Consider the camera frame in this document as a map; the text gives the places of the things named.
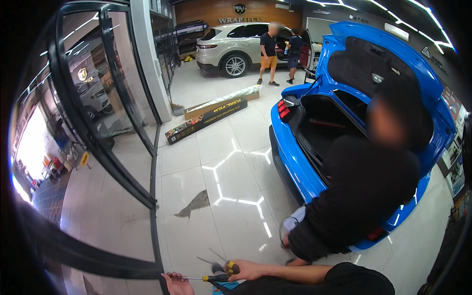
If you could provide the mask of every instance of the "white tile floor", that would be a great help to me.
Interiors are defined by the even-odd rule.
[[[303,82],[303,76],[300,71],[295,82]],[[189,107],[254,85],[257,79],[257,69],[245,77],[227,79],[202,73],[195,62],[184,63],[174,76],[172,99]],[[229,259],[283,264],[290,258],[279,247],[278,227],[298,206],[272,163],[268,137],[270,108],[289,86],[287,79],[287,69],[277,69],[275,81],[281,86],[268,86],[266,73],[260,99],[174,145],[167,143],[164,133],[181,124],[183,116],[162,125],[156,198],[160,206],[159,244],[166,271],[208,275],[209,264],[196,256],[221,262],[208,248]],[[117,145],[117,154],[125,155],[124,159],[131,153],[125,143]],[[72,172],[60,228],[107,251],[152,260],[147,209],[93,158],[90,162],[93,169]],[[137,160],[126,164],[145,163]],[[208,191],[209,207],[192,211],[190,218],[174,216],[204,189]],[[415,294],[437,256],[451,205],[447,184],[435,166],[417,208],[389,239],[359,253],[331,255],[316,263],[351,261],[385,274],[397,294]],[[70,277],[67,284],[70,294],[86,294],[84,278],[104,295],[159,294],[157,281],[98,278],[70,269],[64,269],[64,274]],[[191,283],[197,295],[211,294],[211,284]]]
[[[303,76],[298,72],[295,82],[302,83]],[[189,107],[254,85],[257,79],[257,69],[227,79],[201,72],[195,62],[188,62],[175,73],[172,100]],[[164,133],[184,119],[174,117],[162,126],[156,188],[161,188],[157,221],[165,270],[208,274],[209,264],[196,258],[218,261],[208,248],[229,259],[261,263],[283,264],[290,258],[279,247],[278,227],[298,206],[272,163],[268,136],[270,108],[289,86],[287,79],[287,69],[277,69],[275,81],[281,86],[268,86],[266,73],[260,99],[172,146]],[[208,191],[210,207],[192,211],[190,218],[174,216],[203,189]],[[359,253],[331,255],[316,263],[351,261],[385,274],[397,294],[415,294],[439,251],[451,205],[446,182],[435,166],[425,196],[389,239]],[[210,284],[191,283],[196,294],[211,293]]]
[[[152,133],[156,127],[147,127]],[[149,189],[151,157],[137,134],[115,137],[112,151],[144,187]],[[87,166],[73,169],[67,184],[60,229],[70,236],[119,255],[154,261],[149,209],[134,198],[91,156]],[[158,281],[98,277],[63,267],[68,294],[158,295]]]

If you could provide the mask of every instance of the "hand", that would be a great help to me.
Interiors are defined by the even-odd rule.
[[[188,279],[182,277],[180,273],[161,273],[166,279],[167,289],[170,295],[195,295],[194,289],[188,282]]]
[[[268,268],[270,265],[258,264],[242,259],[233,260],[239,266],[240,272],[237,275],[231,276],[228,281],[233,282],[240,279],[247,279],[253,281],[262,276],[268,275]]]

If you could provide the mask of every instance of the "screwdriver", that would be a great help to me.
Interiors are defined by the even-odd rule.
[[[211,248],[209,248],[210,251],[212,251],[215,255],[217,255],[218,257],[220,257],[221,259],[225,260],[225,264],[226,266],[228,266],[229,270],[228,272],[231,273],[231,274],[238,274],[240,272],[239,270],[239,267],[236,263],[234,263],[233,261],[231,260],[226,260],[223,256],[219,255],[218,253],[216,253],[214,250],[212,250]]]
[[[188,277],[183,277],[186,279],[200,279],[204,282],[228,282],[228,279],[231,277],[231,275],[217,275],[217,276],[203,276],[201,278],[188,278]]]

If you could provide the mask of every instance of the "black t-shirt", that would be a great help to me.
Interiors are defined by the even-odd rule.
[[[277,45],[277,39],[275,36],[272,36],[271,38],[269,36],[269,33],[262,34],[261,45],[265,45],[267,56],[275,56],[275,45]]]
[[[392,283],[381,273],[350,262],[330,269],[322,285],[299,285],[276,277],[245,281],[227,295],[394,295]]]
[[[299,35],[293,35],[290,37],[290,40],[288,40],[288,44],[291,44],[288,57],[300,56],[300,48],[303,44],[302,38]]]
[[[379,147],[368,139],[342,136],[321,167],[329,187],[306,207],[305,219],[328,246],[359,242],[410,201],[420,179],[411,151]]]

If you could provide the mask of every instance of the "blue shorts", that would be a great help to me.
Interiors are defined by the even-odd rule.
[[[298,60],[300,59],[300,56],[299,55],[288,55],[288,61],[287,61],[287,65],[288,65],[288,68],[294,68],[296,67],[296,65],[298,64]]]
[[[236,288],[239,283],[236,281],[236,282],[217,282],[218,284],[222,285],[223,287],[226,287],[230,290],[233,290],[234,288]],[[223,292],[221,290],[219,290],[218,288],[216,288],[215,286],[213,286],[213,295],[222,295]]]

